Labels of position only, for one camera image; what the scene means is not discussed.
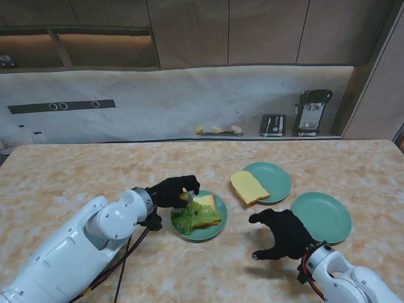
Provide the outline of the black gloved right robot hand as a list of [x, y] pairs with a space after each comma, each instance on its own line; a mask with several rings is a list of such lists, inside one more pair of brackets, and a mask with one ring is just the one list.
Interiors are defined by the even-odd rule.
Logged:
[[279, 260], [284, 257], [300, 259], [305, 255], [306, 248], [316, 243], [304, 224], [290, 210], [263, 210], [252, 214], [249, 223], [266, 225], [275, 240], [272, 248], [253, 252], [254, 260]]

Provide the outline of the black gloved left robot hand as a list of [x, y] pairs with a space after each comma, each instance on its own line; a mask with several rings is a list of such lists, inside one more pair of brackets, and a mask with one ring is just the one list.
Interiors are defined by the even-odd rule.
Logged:
[[200, 183], [195, 175], [168, 178], [152, 187], [147, 187], [146, 192], [157, 207], [185, 208], [187, 201], [180, 198], [183, 189], [199, 194]]

